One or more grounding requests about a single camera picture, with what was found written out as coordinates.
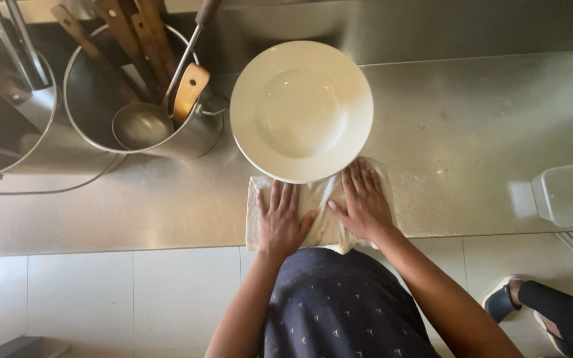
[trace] hand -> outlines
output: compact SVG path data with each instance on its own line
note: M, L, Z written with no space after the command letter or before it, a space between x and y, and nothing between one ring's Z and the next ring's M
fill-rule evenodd
M260 208L260 249L279 260L293 255L304 242L317 212L309 211L302 223L298 217L300 203L299 185L284 183L280 198L280 182L273 180L271 202L266 208L262 189L258 189L258 207Z
M370 241L399 232L393 225L390 207L381 190L377 172L374 169L368 170L364 159L360 158L357 162L342 171L348 212L330 200L331 211L347 229Z

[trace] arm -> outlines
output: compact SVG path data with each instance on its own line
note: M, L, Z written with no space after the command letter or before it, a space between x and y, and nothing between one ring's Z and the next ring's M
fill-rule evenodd
M332 211L357 236L371 240L408 286L421 311L459 358L523 356L483 308L393 225L374 170L362 159L342 172L347 211Z
M251 270L211 338L205 358L256 355L280 266L302 245L315 219L316 213L311 211L300 223L297 214L299 198L300 189L293 184L284 184L280 197L280 182L274 180L267 209L262 191L258 191L260 248Z

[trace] clear plastic container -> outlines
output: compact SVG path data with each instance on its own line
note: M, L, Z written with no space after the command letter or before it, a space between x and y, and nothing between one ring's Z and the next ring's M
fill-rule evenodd
M545 170L532 180L539 215L558 226L573 226L573 165Z

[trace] plate center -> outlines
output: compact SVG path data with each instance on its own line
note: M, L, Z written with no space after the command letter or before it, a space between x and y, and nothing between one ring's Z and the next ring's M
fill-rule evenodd
M255 124L275 151L293 158L315 156L346 128L344 95L335 82L308 69L276 73L260 90Z

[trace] person's left hand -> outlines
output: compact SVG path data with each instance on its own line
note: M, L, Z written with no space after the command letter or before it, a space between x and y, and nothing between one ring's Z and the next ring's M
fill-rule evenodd
M299 202L299 185L284 183L282 197L280 197L280 182L274 179L271 186L271 202L267 209L262 189L258 189L260 253L285 260L300 248L313 225L317 212L309 211L300 223L297 213Z

